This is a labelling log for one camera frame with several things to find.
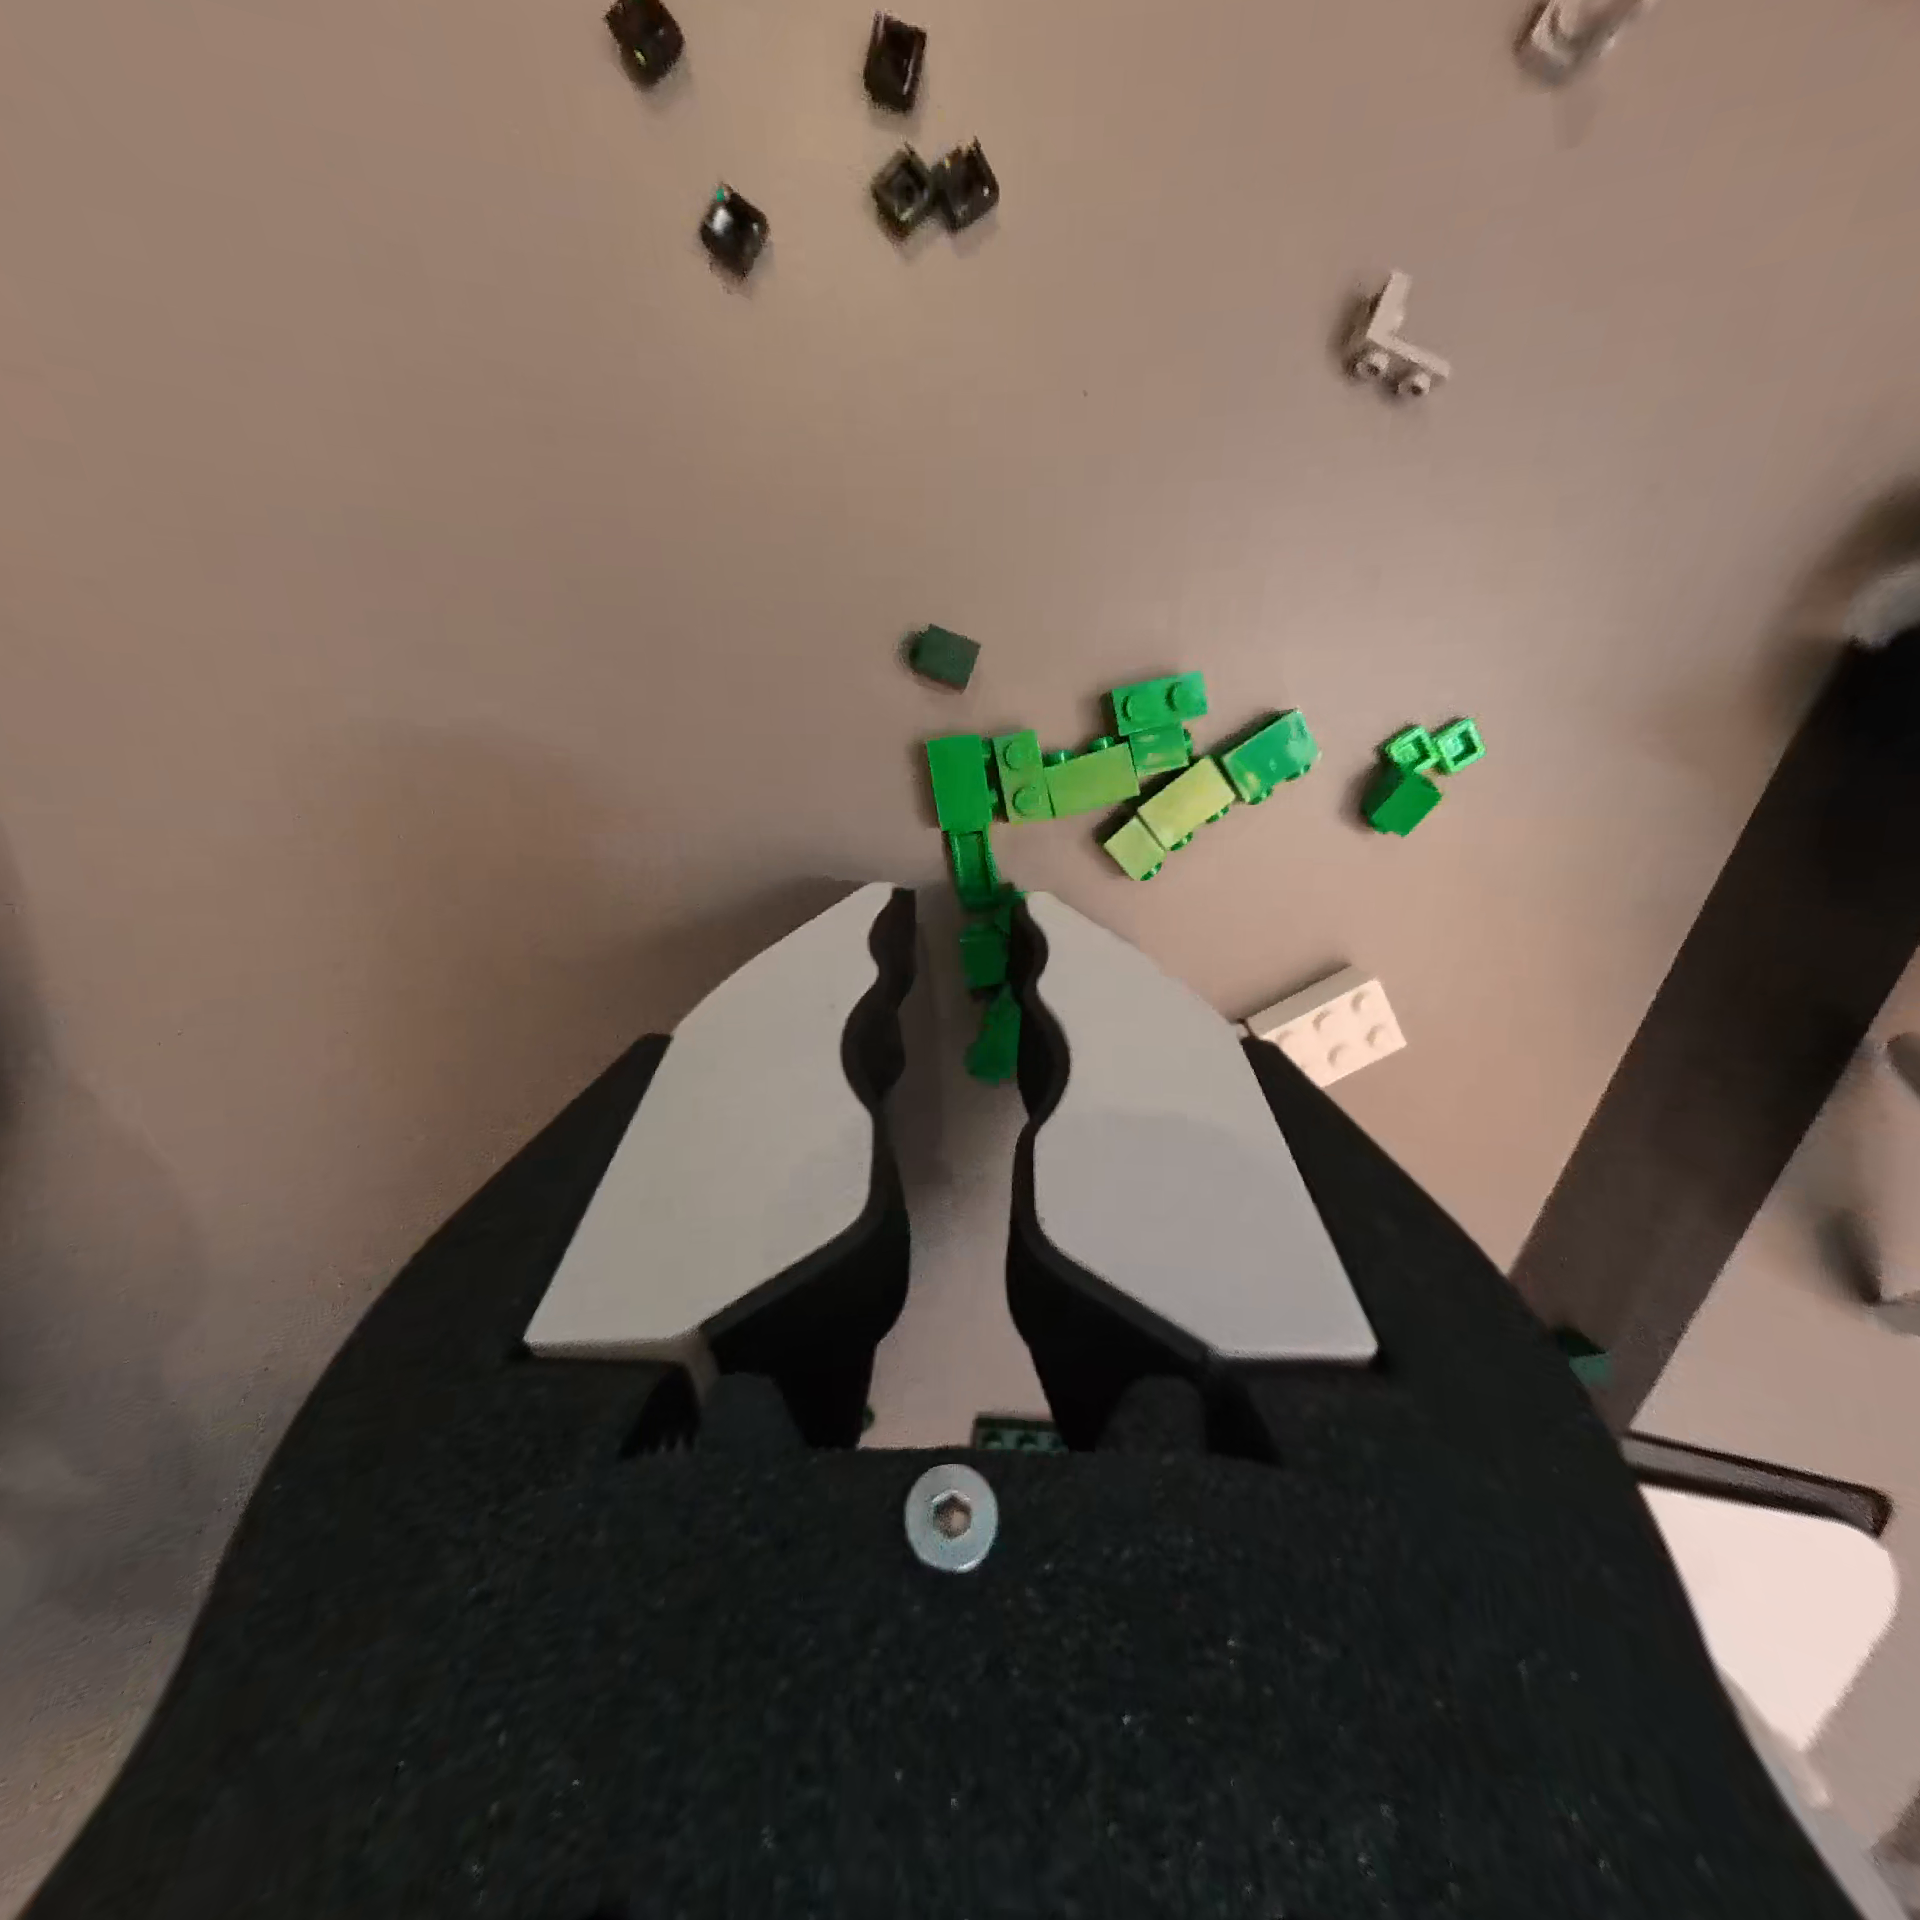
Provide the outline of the group of black lego pieces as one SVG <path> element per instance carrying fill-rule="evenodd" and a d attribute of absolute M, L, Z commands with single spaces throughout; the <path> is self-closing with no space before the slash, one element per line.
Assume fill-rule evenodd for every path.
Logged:
<path fill-rule="evenodd" d="M 682 64 L 682 22 L 663 2 L 610 2 L 603 24 L 616 58 L 638 89 L 663 85 Z M 873 13 L 860 85 L 881 113 L 910 117 L 926 76 L 930 37 L 894 13 Z M 869 201 L 880 231 L 903 242 L 926 226 L 957 236 L 998 211 L 1000 182 L 979 141 L 926 158 L 902 144 L 873 174 Z M 732 184 L 717 184 L 701 209 L 696 239 L 707 262 L 748 281 L 769 244 L 769 217 Z"/>

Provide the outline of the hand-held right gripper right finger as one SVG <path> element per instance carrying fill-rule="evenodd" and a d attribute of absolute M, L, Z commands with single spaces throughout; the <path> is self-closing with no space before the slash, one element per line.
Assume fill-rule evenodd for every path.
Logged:
<path fill-rule="evenodd" d="M 1023 1107 L 1006 1303 L 1069 1451 L 1177 1386 L 1213 1454 L 1273 1454 L 1269 1374 L 1368 1370 L 1380 1338 L 1238 1030 L 1051 892 L 1013 941 Z"/>

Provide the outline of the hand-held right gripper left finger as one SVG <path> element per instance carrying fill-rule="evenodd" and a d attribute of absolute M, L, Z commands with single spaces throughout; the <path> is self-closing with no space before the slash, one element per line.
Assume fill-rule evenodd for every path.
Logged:
<path fill-rule="evenodd" d="M 524 1330 L 532 1356 L 769 1381 L 813 1449 L 857 1445 L 908 1290 L 885 1102 L 915 894 L 867 882 L 678 1023 Z"/>

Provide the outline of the small green lego tile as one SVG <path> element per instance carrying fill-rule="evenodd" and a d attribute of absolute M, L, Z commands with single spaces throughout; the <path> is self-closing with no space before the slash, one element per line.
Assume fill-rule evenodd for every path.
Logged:
<path fill-rule="evenodd" d="M 1023 892 L 1001 876 L 983 828 L 944 831 L 947 875 L 961 924 L 957 958 L 971 996 L 976 1029 L 965 1050 L 965 1075 L 981 1086 L 1006 1086 L 1018 1076 L 1021 1004 L 1011 984 L 1013 924 Z"/>

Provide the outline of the white lego brick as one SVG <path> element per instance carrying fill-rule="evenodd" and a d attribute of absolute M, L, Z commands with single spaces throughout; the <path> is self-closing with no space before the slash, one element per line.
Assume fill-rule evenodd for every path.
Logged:
<path fill-rule="evenodd" d="M 1243 1039 L 1273 1049 L 1326 1090 L 1405 1049 L 1381 981 L 1340 969 L 1238 1023 Z"/>

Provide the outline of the pile of green lego bricks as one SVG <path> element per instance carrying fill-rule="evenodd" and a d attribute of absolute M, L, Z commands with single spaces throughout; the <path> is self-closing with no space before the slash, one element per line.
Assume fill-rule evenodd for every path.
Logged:
<path fill-rule="evenodd" d="M 1097 851 L 1134 884 L 1236 812 L 1313 775 L 1321 744 L 1299 708 L 1275 708 L 1213 744 L 1196 726 L 1211 713 L 1200 670 L 1114 684 L 1106 733 L 1049 748 L 1034 730 L 946 733 L 924 748 L 934 826 L 957 901 L 981 915 L 1018 899 L 995 831 L 1087 822 Z"/>

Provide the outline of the light grey lego bracket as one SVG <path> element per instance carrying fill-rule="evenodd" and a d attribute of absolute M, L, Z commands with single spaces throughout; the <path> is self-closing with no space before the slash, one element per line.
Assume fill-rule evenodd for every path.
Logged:
<path fill-rule="evenodd" d="M 1541 2 L 1514 46 L 1522 72 L 1565 86 L 1601 60 L 1645 13 L 1648 2 Z"/>
<path fill-rule="evenodd" d="M 1378 290 L 1354 308 L 1348 338 L 1340 348 L 1342 372 L 1356 385 L 1412 404 L 1441 391 L 1451 378 L 1451 363 L 1408 336 L 1412 277 L 1389 270 Z"/>

